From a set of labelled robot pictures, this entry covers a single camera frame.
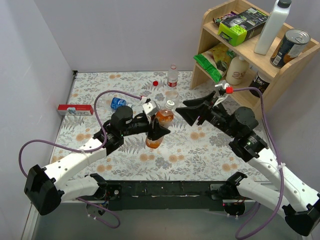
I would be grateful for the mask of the red label water bottle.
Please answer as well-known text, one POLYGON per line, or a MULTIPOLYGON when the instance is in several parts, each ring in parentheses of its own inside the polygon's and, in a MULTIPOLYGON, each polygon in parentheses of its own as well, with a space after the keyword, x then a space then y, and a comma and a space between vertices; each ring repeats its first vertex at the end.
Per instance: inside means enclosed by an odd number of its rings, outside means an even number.
POLYGON ((177 86, 178 77, 179 72, 177 70, 177 66, 175 64, 172 64, 167 73, 167 85, 170 88, 175 88, 177 86))

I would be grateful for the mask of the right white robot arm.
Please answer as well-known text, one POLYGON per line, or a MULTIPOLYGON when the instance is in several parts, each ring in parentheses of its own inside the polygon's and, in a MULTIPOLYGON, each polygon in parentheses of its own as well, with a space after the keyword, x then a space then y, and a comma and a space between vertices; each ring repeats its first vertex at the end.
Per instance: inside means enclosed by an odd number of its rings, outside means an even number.
POLYGON ((176 112, 190 125, 207 121, 232 138, 233 153, 263 174, 276 188, 272 190, 236 172, 221 187, 232 199, 240 196, 273 210, 301 236, 309 236, 320 222, 320 194, 299 179, 283 162, 279 162, 268 144, 254 128, 258 126, 254 112, 245 106, 228 114, 222 105, 224 97, 211 93, 203 98, 185 100, 176 112))

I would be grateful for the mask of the orange juice bottle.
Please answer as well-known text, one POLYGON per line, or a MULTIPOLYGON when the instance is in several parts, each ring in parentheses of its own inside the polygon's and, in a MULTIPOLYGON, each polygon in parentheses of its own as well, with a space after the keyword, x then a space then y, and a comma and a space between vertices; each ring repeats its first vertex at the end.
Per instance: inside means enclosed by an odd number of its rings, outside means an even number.
MULTIPOLYGON (((160 109, 156 113, 155 117, 158 120, 160 126, 168 129, 174 119, 174 113, 171 109, 164 108, 160 109)), ((163 136, 157 140, 146 138, 145 143, 149 148, 157 149, 161 145, 163 139, 163 136)))

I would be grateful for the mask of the clear jar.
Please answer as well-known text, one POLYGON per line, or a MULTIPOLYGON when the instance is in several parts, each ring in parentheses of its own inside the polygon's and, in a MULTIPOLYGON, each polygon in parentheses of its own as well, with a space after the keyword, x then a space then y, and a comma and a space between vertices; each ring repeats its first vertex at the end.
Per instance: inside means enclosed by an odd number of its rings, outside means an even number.
POLYGON ((180 103, 180 95, 176 90, 169 90, 166 92, 166 101, 174 102, 174 106, 177 108, 180 103))

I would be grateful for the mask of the white juice bottle cap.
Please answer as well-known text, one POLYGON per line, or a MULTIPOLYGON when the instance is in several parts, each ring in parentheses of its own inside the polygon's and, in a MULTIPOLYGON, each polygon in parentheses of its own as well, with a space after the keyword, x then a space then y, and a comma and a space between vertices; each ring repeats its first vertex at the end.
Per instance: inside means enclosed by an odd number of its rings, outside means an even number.
POLYGON ((172 100, 167 100, 165 103, 165 108, 173 110, 175 108, 175 103, 172 100))

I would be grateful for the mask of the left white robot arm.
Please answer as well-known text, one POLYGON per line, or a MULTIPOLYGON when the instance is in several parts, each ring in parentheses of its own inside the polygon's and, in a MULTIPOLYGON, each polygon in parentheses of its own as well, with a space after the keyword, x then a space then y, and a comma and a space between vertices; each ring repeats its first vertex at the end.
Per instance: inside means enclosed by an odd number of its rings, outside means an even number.
POLYGON ((158 140, 170 133, 154 116, 142 112, 136 116, 129 106, 119 107, 79 152, 73 152, 52 164, 33 166, 27 175, 24 193, 42 216, 53 212, 61 202, 90 196, 102 200, 108 194, 105 180, 98 174, 73 180, 72 177, 124 144, 124 138, 145 133, 158 140))

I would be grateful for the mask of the red bottle cap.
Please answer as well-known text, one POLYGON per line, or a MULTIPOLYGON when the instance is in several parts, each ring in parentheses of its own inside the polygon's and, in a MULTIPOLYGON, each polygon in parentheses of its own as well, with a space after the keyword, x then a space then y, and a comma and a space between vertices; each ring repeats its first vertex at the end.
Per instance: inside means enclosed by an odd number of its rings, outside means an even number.
POLYGON ((155 86, 155 87, 158 86, 158 84, 159 84, 159 82, 156 80, 153 82, 153 86, 155 86))

